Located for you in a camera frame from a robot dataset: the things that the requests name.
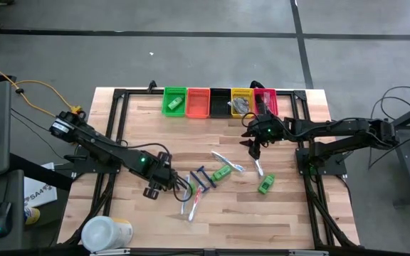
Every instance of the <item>wooden tabletop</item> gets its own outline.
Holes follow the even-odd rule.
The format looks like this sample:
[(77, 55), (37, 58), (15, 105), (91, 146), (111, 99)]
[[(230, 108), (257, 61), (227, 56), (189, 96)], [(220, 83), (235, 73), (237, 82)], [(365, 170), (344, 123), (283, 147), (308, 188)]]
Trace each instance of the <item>wooden tabletop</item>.
[[(113, 87), (96, 88), (89, 114), (89, 125), (103, 134), (113, 90)], [(312, 121), (330, 119), (324, 90), (306, 92)], [(260, 162), (265, 175), (275, 174), (270, 192), (262, 195), (257, 191), (261, 180), (248, 150), (238, 143), (246, 130), (240, 119), (165, 117), (161, 108), (161, 95), (131, 95), (123, 139), (132, 145), (164, 144), (173, 154), (172, 167), (183, 177), (200, 166), (205, 166), (208, 174), (221, 168), (210, 151), (217, 151), (246, 167), (246, 172), (234, 171), (230, 177), (218, 182), (217, 188), (205, 193), (194, 221), (190, 223), (187, 215), (180, 215), (181, 203), (174, 199), (172, 192), (161, 192), (155, 201), (145, 198), (142, 192), (147, 182), (127, 170), (121, 171), (117, 175), (110, 217), (131, 222), (134, 237), (130, 247), (313, 248), (305, 187), (297, 173), (294, 157), (296, 143), (278, 142), (262, 149)], [(292, 117), (287, 97), (278, 96), (278, 112), (281, 118)], [(333, 139), (321, 138), (320, 141)], [(161, 149), (148, 147), (146, 150), (157, 154)], [(95, 174), (85, 174), (72, 185), (59, 242), (67, 240), (88, 214), (95, 180)], [(330, 215), (349, 239), (358, 243), (347, 189), (334, 176), (324, 176), (323, 180)], [(325, 241), (322, 218), (318, 217), (318, 221)]]

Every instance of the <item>plastic basket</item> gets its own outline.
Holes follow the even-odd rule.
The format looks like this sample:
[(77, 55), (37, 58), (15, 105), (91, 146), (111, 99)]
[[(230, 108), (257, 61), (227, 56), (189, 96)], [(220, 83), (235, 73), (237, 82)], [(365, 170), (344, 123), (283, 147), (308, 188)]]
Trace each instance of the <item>plastic basket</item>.
[(229, 118), (231, 114), (231, 90), (225, 88), (210, 89), (210, 117)]
[(210, 113), (210, 89), (189, 88), (186, 101), (186, 116), (207, 118)]
[[(242, 89), (242, 88), (232, 88), (232, 101), (237, 97), (242, 97), (249, 102), (249, 112), (252, 112), (254, 109), (254, 97), (253, 97), (253, 89)], [(244, 116), (244, 114), (238, 113), (235, 108), (232, 106), (232, 117), (240, 118)]]
[(275, 89), (254, 89), (254, 112), (256, 114), (259, 113), (257, 109), (256, 96), (260, 95), (263, 99), (264, 95), (267, 95), (267, 94), (268, 94), (268, 104), (267, 104), (268, 109), (274, 115), (278, 115), (278, 99), (276, 99)]
[[(168, 105), (176, 98), (181, 97), (183, 101), (174, 109)], [(166, 87), (162, 99), (162, 114), (167, 117), (183, 117), (186, 109), (186, 88), (185, 87)]]

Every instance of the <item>concrete floor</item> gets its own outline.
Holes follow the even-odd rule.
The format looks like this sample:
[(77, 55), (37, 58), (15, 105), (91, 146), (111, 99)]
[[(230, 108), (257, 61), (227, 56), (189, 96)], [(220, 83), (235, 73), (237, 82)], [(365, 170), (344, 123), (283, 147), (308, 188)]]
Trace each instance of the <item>concrete floor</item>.
[[(298, 0), (298, 8), (305, 33), (410, 34), (410, 1)], [(23, 0), (0, 8), (0, 19), (6, 28), (295, 32), (288, 0)], [(305, 44), (314, 88), (325, 89), (333, 119), (369, 117), (385, 90), (410, 85), (410, 41)], [(146, 86), (150, 80), (188, 87), (247, 87), (258, 80), (267, 87), (305, 88), (296, 39), (0, 35), (0, 69), (19, 80), (49, 82), (85, 110), (95, 87)], [(53, 113), (65, 109), (43, 86), (27, 85), (25, 90)], [(410, 102), (410, 90), (393, 95)], [(12, 97), (13, 108), (44, 127), (51, 124), (50, 117)], [(387, 100), (387, 111), (396, 117), (408, 109)], [(384, 117), (379, 108), (375, 117)], [(61, 154), (73, 151), (39, 132)], [(11, 134), (13, 153), (40, 164), (63, 162), (16, 120)], [(391, 205), (410, 194), (407, 174), (394, 153), (370, 171), (367, 158), (368, 151), (359, 150), (346, 160), (361, 244), (410, 252), (410, 207), (395, 210)], [(61, 209), (62, 203), (49, 207)], [(60, 210), (44, 212), (48, 223), (58, 223)], [(43, 244), (50, 241), (54, 226), (40, 229)]]

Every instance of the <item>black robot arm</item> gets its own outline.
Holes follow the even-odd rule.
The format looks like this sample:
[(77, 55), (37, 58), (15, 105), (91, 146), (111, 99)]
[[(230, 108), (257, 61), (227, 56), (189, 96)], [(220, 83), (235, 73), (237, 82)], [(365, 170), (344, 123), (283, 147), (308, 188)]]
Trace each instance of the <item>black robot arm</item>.
[(144, 190), (144, 196), (156, 199), (159, 190), (174, 189), (178, 184), (185, 187), (181, 177), (170, 166), (170, 158), (154, 156), (143, 150), (128, 149), (111, 139), (96, 132), (93, 127), (78, 114), (61, 112), (50, 127), (53, 136), (65, 142), (75, 142), (81, 145), (89, 154), (86, 156), (69, 156), (72, 162), (93, 161), (98, 166), (108, 169), (119, 168), (123, 165), (129, 172), (149, 181), (149, 187)]
[[(349, 136), (328, 144), (312, 142), (316, 137)], [(393, 125), (380, 119), (346, 118), (339, 121), (311, 122), (286, 117), (283, 121), (267, 111), (249, 122), (242, 137), (254, 141), (241, 142), (249, 146), (249, 154), (260, 157), (260, 145), (268, 146), (278, 141), (311, 142), (309, 162), (323, 166), (332, 155), (365, 147), (390, 149), (399, 143)]]

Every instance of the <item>wire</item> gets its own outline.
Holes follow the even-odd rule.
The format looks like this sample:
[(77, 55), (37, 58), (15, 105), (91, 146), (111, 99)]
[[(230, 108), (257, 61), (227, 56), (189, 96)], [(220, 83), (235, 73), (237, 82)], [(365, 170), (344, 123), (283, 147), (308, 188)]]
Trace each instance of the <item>wire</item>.
[[(24, 80), (24, 81), (20, 81), (20, 82), (14, 82), (14, 81), (12, 81), (10, 78), (8, 78), (7, 75), (5, 75), (4, 73), (2, 73), (1, 71), (0, 71), (0, 74), (1, 74), (4, 78), (6, 78), (6, 80), (8, 80), (8, 81), (11, 83), (11, 86), (14, 86), (17, 90), (20, 89), (20, 87), (19, 87), (18, 85), (21, 84), (21, 83), (33, 82), (33, 83), (38, 83), (38, 84), (41, 84), (41, 85), (45, 85), (46, 87), (49, 87), (50, 89), (52, 89), (52, 90), (57, 94), (57, 96), (59, 96), (59, 98), (61, 98), (61, 100), (70, 108), (71, 112), (76, 112), (77, 110), (80, 109), (80, 106), (75, 106), (75, 107), (74, 107), (74, 106), (72, 106), (71, 104), (69, 104), (69, 103), (64, 99), (64, 97), (63, 97), (53, 86), (51, 86), (51, 85), (49, 85), (49, 84), (47, 84), (47, 83), (45, 83), (45, 82), (41, 82), (41, 81), (37, 81), (37, 80)], [(56, 117), (56, 116), (55, 116), (54, 114), (52, 114), (51, 112), (49, 112), (49, 111), (47, 111), (47, 110), (45, 110), (45, 109), (43, 109), (43, 108), (41, 108), (41, 107), (38, 107), (38, 106), (32, 104), (32, 103), (28, 100), (28, 98), (25, 96), (24, 92), (20, 92), (19, 94), (22, 96), (22, 98), (25, 100), (25, 102), (26, 102), (30, 107), (32, 107), (32, 108), (34, 108), (34, 109), (36, 109), (36, 110), (39, 110), (39, 111), (41, 111), (41, 112), (44, 112), (44, 113), (48, 114), (49, 116)]]
[(7, 191), (9, 189), (9, 173), (6, 173), (6, 188), (4, 189), (4, 196), (3, 196), (3, 202), (6, 202), (6, 197), (7, 197)]
[(37, 80), (23, 80), (23, 81), (20, 81), (20, 82), (16, 82), (15, 84), (16, 84), (16, 85), (20, 85), (20, 84), (22, 84), (22, 83), (38, 83), (38, 84), (40, 84), (40, 85), (45, 85), (46, 87), (49, 87), (50, 89), (52, 89), (52, 91), (54, 91), (54, 92), (57, 94), (57, 96), (59, 96), (59, 98), (64, 102), (64, 104), (66, 104), (70, 109), (73, 108), (73, 106), (72, 106), (71, 104), (69, 104), (69, 103), (64, 99), (64, 97), (63, 97), (53, 86), (49, 85), (49, 84), (46, 83), (46, 82), (37, 81)]
[(124, 142), (126, 143), (126, 146), (129, 146), (129, 143), (127, 143), (127, 141), (125, 141), (124, 139), (120, 140), (120, 142)]
[[(377, 103), (381, 103), (381, 105), (382, 105), (382, 101), (384, 100), (384, 99), (394, 99), (394, 100), (400, 100), (400, 101), (402, 101), (402, 102), (404, 102), (404, 103), (406, 103), (407, 105), (409, 105), (410, 106), (410, 103), (409, 102), (407, 102), (406, 100), (403, 100), (403, 99), (401, 99), (400, 97), (392, 97), (392, 96), (387, 96), (387, 97), (382, 97), (382, 98), (380, 98), (379, 100), (377, 100), (375, 103), (374, 103), (374, 105), (373, 105), (373, 108), (372, 108), (372, 110), (371, 110), (371, 115), (369, 116), (369, 118), (370, 119), (372, 119), (373, 118), (373, 115), (374, 115), (374, 110), (376, 109), (376, 106), (377, 106)], [(370, 169), (371, 168), (371, 160), (372, 160), (372, 154), (373, 154), (373, 148), (369, 148), (369, 157), (368, 157), (368, 169)]]
[(136, 146), (121, 146), (121, 147), (126, 148), (126, 149), (138, 149), (138, 148), (144, 147), (144, 146), (160, 146), (160, 147), (162, 147), (162, 148), (165, 150), (165, 152), (166, 152), (168, 155), (170, 155), (170, 151), (167, 149), (167, 147), (164, 146), (163, 144), (160, 144), (160, 143), (146, 143), (146, 144), (136, 145)]
[(379, 139), (376, 135), (372, 134), (371, 132), (367, 132), (367, 134), (373, 136), (373, 138), (376, 139), (380, 144), (383, 144), (388, 147), (393, 147), (393, 145), (383, 142), (381, 139)]
[[(402, 102), (404, 102), (404, 103), (406, 103), (407, 105), (410, 106), (410, 103), (409, 103), (409, 102), (407, 102), (406, 100), (401, 99), (400, 97), (392, 97), (392, 96), (382, 97), (382, 98), (380, 98), (378, 101), (376, 101), (376, 102), (374, 103), (373, 109), (371, 110), (371, 117), (370, 117), (370, 118), (373, 118), (374, 109), (376, 108), (377, 103), (381, 102), (381, 105), (382, 105), (382, 101), (384, 101), (385, 99), (400, 100), (400, 101), (402, 101)], [(386, 116), (390, 117), (384, 110), (382, 110), (382, 112), (383, 112)]]
[(20, 121), (20, 123), (24, 124), (26, 127), (28, 127), (28, 129), (30, 129), (35, 135), (37, 135), (37, 137), (39, 137), (39, 139), (42, 139), (42, 141), (45, 142), (45, 143), (50, 147), (50, 149), (53, 151), (53, 153), (55, 153), (56, 156), (58, 156), (58, 157), (61, 158), (61, 159), (64, 159), (62, 156), (60, 156), (60, 155), (55, 151), (55, 149), (54, 149), (41, 135), (39, 135), (39, 134), (38, 134), (37, 132), (35, 132), (31, 127), (29, 127), (29, 125), (27, 125), (25, 122), (21, 121), (18, 117), (14, 116), (12, 113), (11, 113), (11, 116), (12, 116), (13, 118), (17, 119), (18, 121)]
[(189, 193), (189, 196), (186, 198), (186, 199), (180, 199), (178, 196), (177, 196), (177, 190), (176, 190), (176, 186), (174, 186), (174, 197), (175, 197), (175, 199), (177, 200), (177, 201), (179, 201), (179, 202), (187, 202), (187, 201), (189, 201), (189, 199), (191, 199), (191, 197), (192, 197), (192, 186), (191, 186), (191, 184), (189, 183), (189, 182), (187, 182), (184, 178), (182, 178), (181, 176), (178, 176), (177, 177), (177, 184), (182, 184), (182, 186), (183, 186), (183, 188), (186, 188), (186, 185), (184, 185), (184, 183), (186, 183), (186, 184), (188, 184), (188, 187), (189, 187), (189, 190), (191, 191), (191, 193)]
[(402, 146), (403, 144), (407, 143), (408, 141), (410, 141), (410, 138), (405, 140), (404, 142), (398, 144), (397, 146), (394, 146), (393, 148), (391, 148), (389, 151), (385, 152), (382, 156), (380, 156), (378, 159), (376, 159), (376, 161), (372, 162), (372, 164), (369, 165), (368, 169), (370, 169), (375, 163), (377, 163), (379, 160), (381, 160), (384, 156), (386, 156), (388, 153), (392, 152), (393, 150), (399, 148), (400, 146)]
[(254, 113), (254, 112), (248, 112), (248, 113), (244, 114), (244, 116), (242, 116), (242, 118), (241, 118), (241, 125), (243, 125), (243, 126), (246, 127), (246, 128), (251, 128), (251, 127), (253, 127), (253, 126), (256, 126), (256, 125), (260, 124), (260, 123), (257, 123), (257, 124), (253, 124), (253, 125), (251, 125), (251, 126), (248, 126), (248, 125), (244, 124), (245, 117), (247, 117), (249, 114), (254, 115), (254, 117), (255, 117), (257, 120), (259, 120), (259, 118), (257, 117), (256, 113)]
[(399, 89), (399, 88), (410, 89), (410, 86), (396, 86), (396, 87), (390, 88), (390, 89), (388, 89), (387, 91), (385, 91), (384, 95), (382, 95), (382, 100), (381, 100), (381, 110), (382, 110), (382, 112), (383, 112), (386, 116), (388, 116), (389, 118), (392, 118), (393, 120), (395, 120), (395, 119), (394, 119), (393, 117), (389, 116), (389, 115), (385, 112), (385, 110), (384, 110), (384, 98), (385, 98), (385, 95), (387, 95), (387, 93), (389, 93), (391, 90), (395, 90), (395, 89)]
[(352, 206), (352, 195), (350, 194), (349, 185), (347, 185), (347, 182), (346, 182), (341, 176), (336, 175), (336, 177), (337, 177), (338, 179), (340, 179), (340, 180), (343, 182), (343, 184), (346, 186), (346, 188), (347, 188), (347, 193), (349, 194), (350, 205)]
[(25, 117), (24, 115), (20, 114), (18, 111), (16, 111), (15, 109), (11, 108), (12, 111), (14, 111), (15, 113), (17, 113), (19, 116), (23, 117), (24, 119), (28, 120), (31, 124), (36, 125), (37, 127), (41, 128), (42, 130), (46, 131), (46, 132), (50, 132), (48, 131), (46, 128), (42, 127), (39, 124), (36, 124), (33, 120), (29, 119), (28, 117)]

